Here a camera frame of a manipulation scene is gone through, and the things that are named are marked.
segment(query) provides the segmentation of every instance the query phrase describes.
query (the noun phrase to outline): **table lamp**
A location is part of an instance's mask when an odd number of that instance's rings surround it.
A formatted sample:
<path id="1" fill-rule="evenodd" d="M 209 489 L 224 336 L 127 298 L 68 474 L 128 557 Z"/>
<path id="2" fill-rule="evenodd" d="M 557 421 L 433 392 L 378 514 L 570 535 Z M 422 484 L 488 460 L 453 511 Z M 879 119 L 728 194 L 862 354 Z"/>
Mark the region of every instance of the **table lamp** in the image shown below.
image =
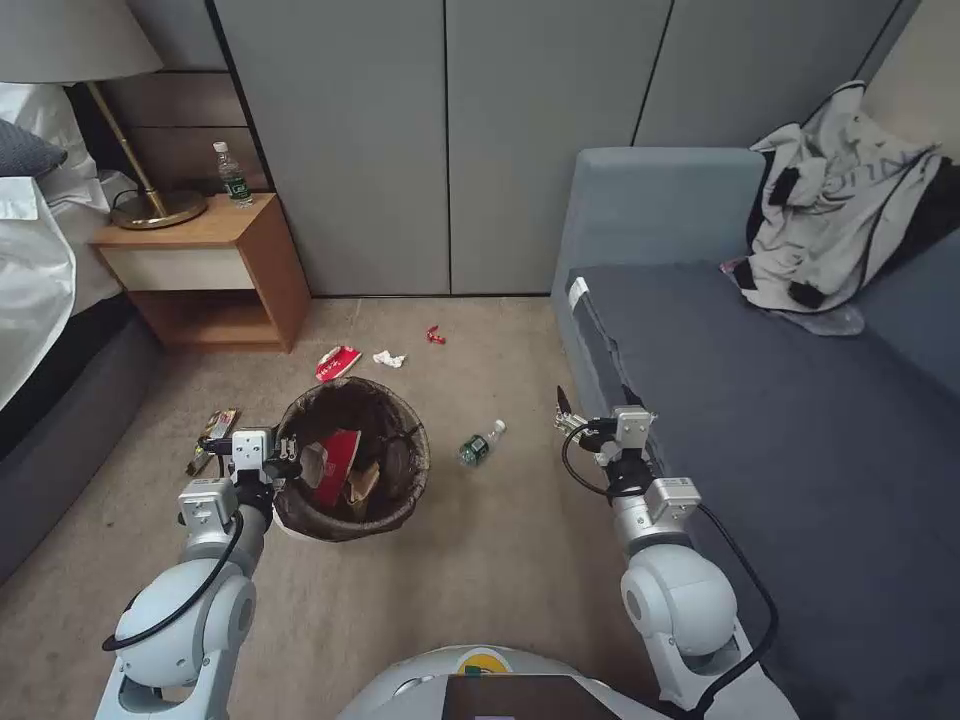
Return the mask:
<path id="1" fill-rule="evenodd" d="M 0 17 L 0 81 L 84 82 L 143 185 L 144 195 L 119 203 L 114 224 L 131 230 L 196 217 L 206 198 L 193 191 L 157 192 L 100 93 L 98 80 L 153 72 L 163 63 L 123 0 L 15 0 Z"/>

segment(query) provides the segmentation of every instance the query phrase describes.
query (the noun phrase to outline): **lamp shade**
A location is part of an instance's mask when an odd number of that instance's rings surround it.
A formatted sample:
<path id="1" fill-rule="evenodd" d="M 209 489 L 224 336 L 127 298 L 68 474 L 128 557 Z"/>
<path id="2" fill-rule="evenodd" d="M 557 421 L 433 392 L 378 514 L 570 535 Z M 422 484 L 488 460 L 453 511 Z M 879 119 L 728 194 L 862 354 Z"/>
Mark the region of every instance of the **lamp shade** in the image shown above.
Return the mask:
<path id="1" fill-rule="evenodd" d="M 163 66 L 123 0 L 6 0 L 0 81 L 71 83 Z"/>

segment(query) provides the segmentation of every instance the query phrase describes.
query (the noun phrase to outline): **gray pillow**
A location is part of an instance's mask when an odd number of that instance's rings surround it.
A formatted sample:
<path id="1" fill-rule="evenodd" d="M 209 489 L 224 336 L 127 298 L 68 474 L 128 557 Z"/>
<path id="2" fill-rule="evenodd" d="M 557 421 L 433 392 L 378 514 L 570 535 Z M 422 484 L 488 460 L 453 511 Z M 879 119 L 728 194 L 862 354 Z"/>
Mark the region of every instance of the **gray pillow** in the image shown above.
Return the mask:
<path id="1" fill-rule="evenodd" d="M 67 151 L 0 120 L 0 177 L 41 177 L 67 159 Z"/>

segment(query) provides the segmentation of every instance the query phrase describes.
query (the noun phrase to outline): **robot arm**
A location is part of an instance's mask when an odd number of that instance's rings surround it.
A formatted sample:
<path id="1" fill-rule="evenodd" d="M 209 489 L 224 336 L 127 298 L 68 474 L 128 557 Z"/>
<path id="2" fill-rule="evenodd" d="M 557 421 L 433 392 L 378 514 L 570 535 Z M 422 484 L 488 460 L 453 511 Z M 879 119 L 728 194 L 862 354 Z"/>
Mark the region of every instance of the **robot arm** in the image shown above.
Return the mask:
<path id="1" fill-rule="evenodd" d="M 272 519 L 273 490 L 263 472 L 267 430 L 243 430 L 219 451 L 232 454 L 230 478 L 198 478 L 180 493 L 189 535 L 180 564 L 130 603 L 104 642 L 117 659 L 97 720 L 225 720 L 240 646 L 253 624 L 251 577 Z M 192 686 L 182 702 L 166 688 Z"/>
<path id="2" fill-rule="evenodd" d="M 621 597 L 643 638 L 660 698 L 693 717 L 793 720 L 790 703 L 756 664 L 776 630 L 772 600 L 758 585 L 771 608 L 771 626 L 755 651 L 737 620 L 729 580 L 692 548 L 684 529 L 700 507 L 700 493 L 689 478 L 655 478 L 643 456 L 655 419 L 636 404 L 614 408 L 612 418 L 587 421 L 571 411 L 558 388 L 555 426 L 567 433 L 564 453 L 576 441 L 594 453 L 610 481 L 606 490 L 591 485 L 564 457 L 581 485 L 611 503 L 614 530 L 628 558 Z M 745 567 L 758 581 L 749 564 Z"/>

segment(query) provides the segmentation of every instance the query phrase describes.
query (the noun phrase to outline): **lamp base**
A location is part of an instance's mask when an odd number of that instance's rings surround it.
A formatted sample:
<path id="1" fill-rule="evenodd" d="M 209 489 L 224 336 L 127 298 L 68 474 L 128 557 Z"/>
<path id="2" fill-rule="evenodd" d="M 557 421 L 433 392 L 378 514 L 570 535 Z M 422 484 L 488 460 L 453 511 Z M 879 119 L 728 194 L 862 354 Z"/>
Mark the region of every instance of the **lamp base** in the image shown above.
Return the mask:
<path id="1" fill-rule="evenodd" d="M 192 220 L 207 209 L 207 199 L 193 190 L 160 193 L 166 215 L 157 212 L 146 195 L 120 202 L 111 212 L 113 224 L 127 230 L 156 230 Z"/>

